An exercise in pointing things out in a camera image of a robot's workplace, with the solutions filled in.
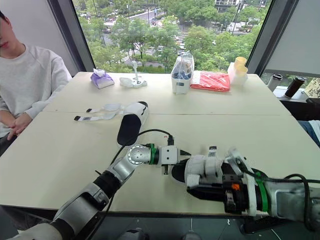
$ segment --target building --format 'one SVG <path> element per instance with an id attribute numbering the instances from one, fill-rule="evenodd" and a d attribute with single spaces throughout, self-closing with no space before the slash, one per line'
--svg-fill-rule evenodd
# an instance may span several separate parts
<path id="1" fill-rule="evenodd" d="M 215 0 L 214 7 L 219 13 L 224 13 L 228 8 L 237 6 L 240 0 Z"/>

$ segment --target window frame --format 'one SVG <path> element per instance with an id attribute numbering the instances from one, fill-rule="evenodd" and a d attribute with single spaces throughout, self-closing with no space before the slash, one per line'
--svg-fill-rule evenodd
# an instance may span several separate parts
<path id="1" fill-rule="evenodd" d="M 264 73 L 298 2 L 299 0 L 272 0 L 246 63 L 249 74 L 261 77 Z"/>

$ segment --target car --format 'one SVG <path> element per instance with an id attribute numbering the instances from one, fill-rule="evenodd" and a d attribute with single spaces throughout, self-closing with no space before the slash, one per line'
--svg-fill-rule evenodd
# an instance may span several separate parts
<path id="1" fill-rule="evenodd" d="M 110 34 L 112 31 L 111 31 L 111 29 L 109 28 L 109 27 L 105 27 L 103 30 L 102 30 L 102 32 L 104 33 L 104 34 Z"/>

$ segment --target white table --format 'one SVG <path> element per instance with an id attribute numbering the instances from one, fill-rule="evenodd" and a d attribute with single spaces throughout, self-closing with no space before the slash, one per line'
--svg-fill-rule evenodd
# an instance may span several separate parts
<path id="1" fill-rule="evenodd" d="M 119 149 L 121 116 L 76 122 L 78 114 L 41 112 L 4 153 L 0 205 L 58 209 L 97 177 L 95 170 L 109 166 Z M 253 168 L 270 177 L 300 173 L 319 178 L 320 150 L 289 115 L 151 114 L 144 129 L 151 128 L 169 131 L 175 144 L 192 154 L 206 155 L 209 146 L 217 145 L 224 156 L 236 146 Z M 166 140 L 162 133 L 147 133 L 140 142 L 165 145 Z M 156 166 L 137 168 L 116 194 L 111 211 L 225 214 L 221 202 L 199 200 L 161 172 Z"/>
<path id="2" fill-rule="evenodd" d="M 138 89 L 120 86 L 119 78 L 133 78 L 131 73 L 111 73 L 115 85 L 103 89 L 91 83 L 91 74 L 79 72 L 44 111 L 81 113 L 108 103 L 144 101 L 151 114 L 290 115 L 255 74 L 248 75 L 243 87 L 232 87 L 229 92 L 190 89 L 186 95 L 172 93 L 170 74 L 141 74 L 148 86 Z"/>

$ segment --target red bag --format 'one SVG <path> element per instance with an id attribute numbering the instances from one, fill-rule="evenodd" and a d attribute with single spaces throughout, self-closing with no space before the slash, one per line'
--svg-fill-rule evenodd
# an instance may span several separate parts
<path id="1" fill-rule="evenodd" d="M 193 89 L 228 92 L 230 90 L 230 80 L 227 73 L 195 71 L 190 87 Z"/>

